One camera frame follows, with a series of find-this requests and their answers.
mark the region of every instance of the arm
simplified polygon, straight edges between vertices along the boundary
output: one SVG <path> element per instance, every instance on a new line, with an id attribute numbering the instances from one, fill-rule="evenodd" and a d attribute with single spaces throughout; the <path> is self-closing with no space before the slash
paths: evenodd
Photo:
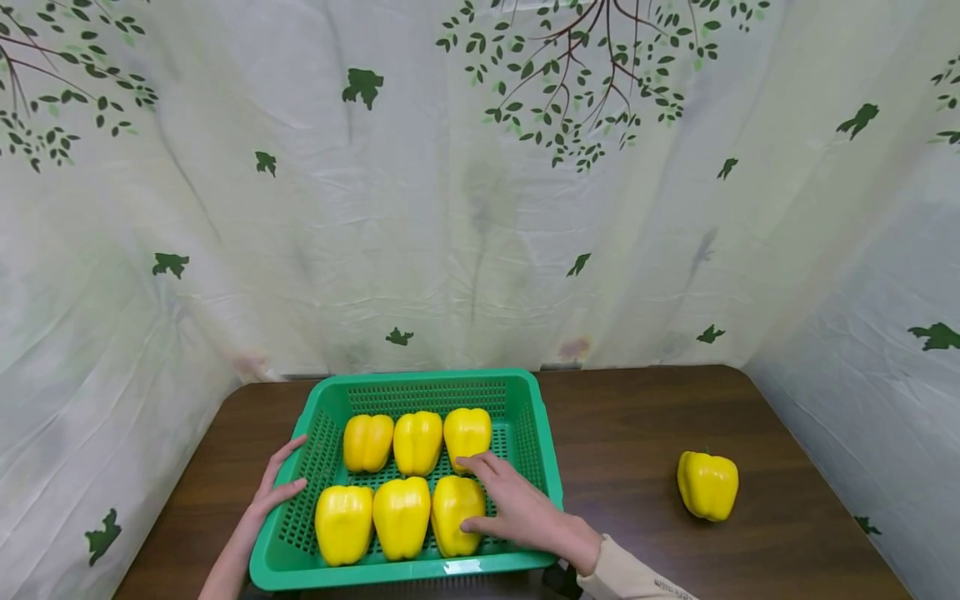
<path id="1" fill-rule="evenodd" d="M 583 519 L 557 510 L 507 461 L 485 452 L 457 462 L 483 482 L 497 509 L 495 517 L 465 520 L 464 531 L 556 554 L 577 569 L 577 583 L 597 600 L 696 600 Z"/>
<path id="2" fill-rule="evenodd" d="M 253 544 L 263 521 L 271 510 L 297 495 L 306 486 L 305 479 L 298 479 L 278 488 L 274 487 L 276 474 L 283 461 L 304 442 L 306 436 L 291 440 L 270 458 L 260 481 L 260 488 L 253 496 L 250 507 L 240 518 L 237 528 L 233 530 L 233 535 L 224 546 L 217 562 L 210 569 L 210 574 L 206 576 L 199 600 L 236 600 L 240 597 L 241 588 L 247 581 L 247 565 L 250 563 Z"/>

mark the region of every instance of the basket rim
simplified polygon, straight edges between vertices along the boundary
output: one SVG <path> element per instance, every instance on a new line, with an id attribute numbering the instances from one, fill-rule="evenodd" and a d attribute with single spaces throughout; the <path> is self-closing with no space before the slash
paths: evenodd
<path id="1" fill-rule="evenodd" d="M 421 381 L 425 376 L 429 376 L 433 381 L 438 379 L 466 378 L 494 379 L 497 377 L 520 377 L 524 379 L 530 387 L 530 401 L 533 404 L 537 428 L 541 434 L 545 434 L 539 436 L 540 461 L 543 465 L 543 481 L 546 487 L 545 493 L 558 509 L 561 511 L 564 509 L 564 491 L 560 479 L 560 469 L 557 465 L 553 436 L 550 434 L 550 424 L 546 414 L 546 406 L 540 396 L 540 384 L 530 372 L 523 369 L 333 375 L 317 383 L 310 391 L 303 411 L 297 418 L 291 439 L 307 432 L 313 415 L 316 412 L 317 404 L 320 402 L 320 397 L 328 387 L 334 385 L 371 383 L 378 385 L 393 382 L 410 383 L 412 381 Z M 284 462 L 276 477 L 277 485 L 291 481 L 301 450 L 302 448 L 295 450 Z M 276 522 L 279 519 L 280 512 L 279 508 L 280 507 L 277 507 L 270 511 L 264 520 L 250 557 L 250 574 L 252 581 L 258 587 L 268 591 L 332 588 L 338 586 L 433 579 L 453 575 L 476 575 L 529 570 L 547 567 L 557 561 L 557 557 L 553 554 L 534 550 L 519 550 L 502 554 L 459 557 L 454 559 L 427 559 L 385 564 L 355 564 L 335 568 L 277 571 L 267 566 L 267 550 L 270 544 L 270 538 L 276 532 Z M 297 581 L 295 587 L 291 584 L 292 580 Z"/>

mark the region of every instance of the right hand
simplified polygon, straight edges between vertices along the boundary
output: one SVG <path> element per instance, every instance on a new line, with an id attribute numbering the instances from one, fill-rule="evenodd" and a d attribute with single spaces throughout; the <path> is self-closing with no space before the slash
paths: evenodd
<path id="1" fill-rule="evenodd" d="M 521 546 L 552 552 L 589 576 L 596 567 L 603 537 L 578 516 L 562 513 L 507 461 L 491 452 L 459 457 L 496 503 L 496 516 L 465 519 L 460 528 Z"/>

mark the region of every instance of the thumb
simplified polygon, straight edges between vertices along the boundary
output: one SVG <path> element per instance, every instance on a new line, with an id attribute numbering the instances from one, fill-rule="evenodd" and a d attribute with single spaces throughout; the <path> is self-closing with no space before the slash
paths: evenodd
<path id="1" fill-rule="evenodd" d="M 269 513 L 284 501 L 289 500 L 300 493 L 300 491 L 305 487 L 306 479 L 301 477 L 300 479 L 291 481 L 290 483 L 285 483 L 282 486 L 273 488 L 267 495 L 263 496 L 263 499 L 260 500 L 264 513 Z"/>
<path id="2" fill-rule="evenodd" d="M 503 538 L 503 521 L 497 517 L 471 516 L 460 523 L 460 531 L 468 534 L 484 534 Z"/>

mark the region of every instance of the curtain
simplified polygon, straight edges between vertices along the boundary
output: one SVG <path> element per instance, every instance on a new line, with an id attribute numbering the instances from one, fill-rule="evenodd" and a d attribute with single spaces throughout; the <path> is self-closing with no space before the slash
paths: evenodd
<path id="1" fill-rule="evenodd" d="M 957 22 L 3 0 L 0 598 L 109 596 L 242 382 L 701 363 L 957 595 Z"/>

